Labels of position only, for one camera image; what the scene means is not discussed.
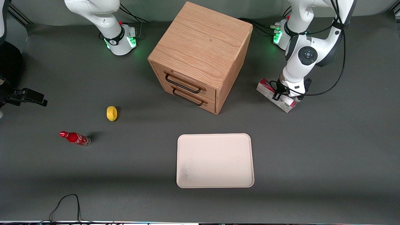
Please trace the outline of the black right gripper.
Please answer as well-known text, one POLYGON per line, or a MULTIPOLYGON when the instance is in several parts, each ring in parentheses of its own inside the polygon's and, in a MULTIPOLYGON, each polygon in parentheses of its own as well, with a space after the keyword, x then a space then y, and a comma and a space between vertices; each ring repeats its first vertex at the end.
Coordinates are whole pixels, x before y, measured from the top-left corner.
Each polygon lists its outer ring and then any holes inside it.
MULTIPOLYGON (((31 101, 31 103, 38 104, 43 107, 47 106, 48 101, 44 99, 44 94, 41 94, 29 88, 23 88, 21 91, 23 100, 31 101)), ((6 104, 21 105, 21 100, 19 99, 18 95, 14 95, 10 91, 1 89, 0 105, 6 104)))

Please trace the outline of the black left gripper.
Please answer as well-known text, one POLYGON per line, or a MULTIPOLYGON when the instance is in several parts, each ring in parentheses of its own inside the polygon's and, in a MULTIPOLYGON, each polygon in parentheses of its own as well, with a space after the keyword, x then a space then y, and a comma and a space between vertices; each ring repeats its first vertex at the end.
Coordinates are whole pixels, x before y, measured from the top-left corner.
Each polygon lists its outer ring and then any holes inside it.
POLYGON ((271 87, 274 91, 274 95, 272 100, 278 101, 281 96, 293 97, 295 101, 302 101, 307 93, 312 80, 307 78, 303 81, 304 83, 300 85, 300 83, 289 83, 288 81, 282 82, 281 80, 278 81, 271 81, 271 87))

